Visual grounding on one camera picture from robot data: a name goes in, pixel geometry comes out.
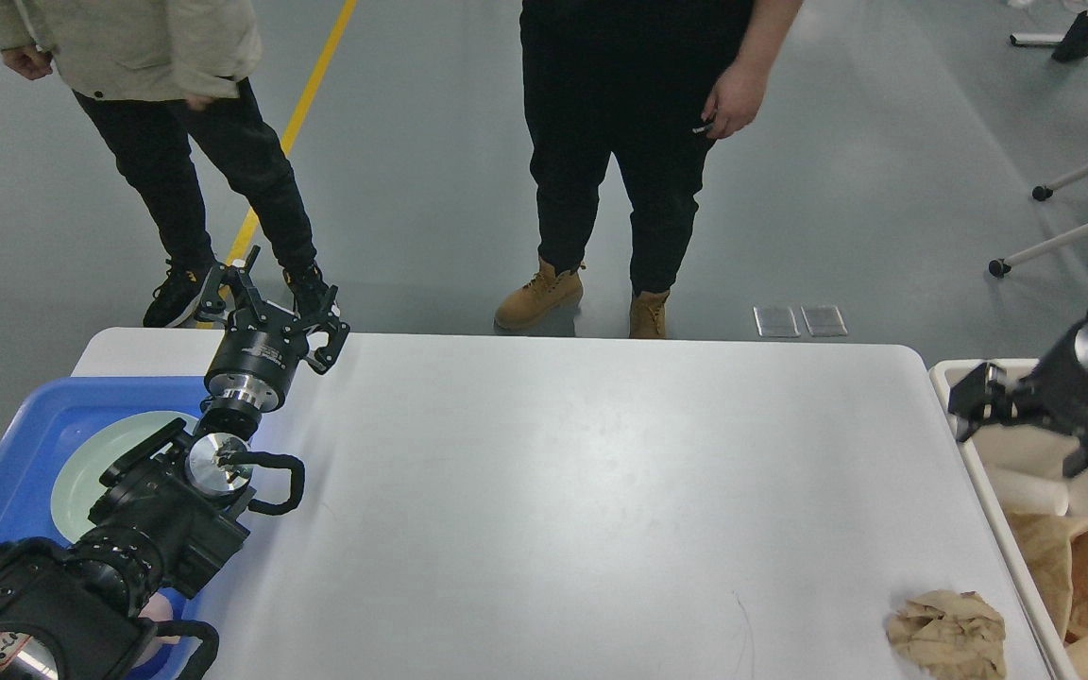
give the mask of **blue plastic tray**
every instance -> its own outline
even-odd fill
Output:
[[[69,545],[49,512],[49,494],[61,466],[86,440],[131,415],[173,410],[199,413],[207,396],[199,375],[184,378],[65,378],[45,384],[18,407],[0,442],[0,543],[29,536]],[[193,619],[196,603],[163,591],[176,619]],[[129,679],[169,680],[183,666],[189,644],[174,654],[164,646]]]

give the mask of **white table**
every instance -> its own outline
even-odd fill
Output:
[[[109,329],[75,374],[219,337]],[[936,589],[1049,677],[911,349],[351,334],[255,444],[310,481],[202,595],[214,679],[914,679],[885,620]]]

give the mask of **metal plate on floor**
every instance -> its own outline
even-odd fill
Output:
[[[791,307],[755,307],[755,323],[763,337],[799,337]]]
[[[804,323],[808,325],[808,334],[813,337],[832,337],[834,335],[848,335],[846,322],[842,321],[842,314],[838,307],[800,307],[804,313]]]

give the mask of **beige jacket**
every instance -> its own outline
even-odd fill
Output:
[[[0,50],[38,45],[95,99],[236,97],[262,52],[250,0],[0,0]]]

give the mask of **gray floor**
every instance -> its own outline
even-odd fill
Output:
[[[255,88],[283,129],[342,1],[255,4]],[[531,275],[517,17],[505,0],[359,0],[293,152],[357,331],[493,334],[497,301]],[[761,118],[713,149],[670,335],[758,341],[753,306],[838,305],[850,336],[831,341],[907,345],[927,366],[1043,353],[1088,306],[1088,240],[1004,281],[985,263],[1088,220],[1088,180],[1027,198],[1088,161],[1088,58],[1006,41],[1070,22],[1058,0],[806,0]],[[246,206],[200,175],[224,257]],[[586,297],[536,333],[626,335],[614,164],[602,197]],[[0,436],[91,335],[139,323],[162,260],[69,90],[0,65]],[[263,261],[260,288],[286,301]]]

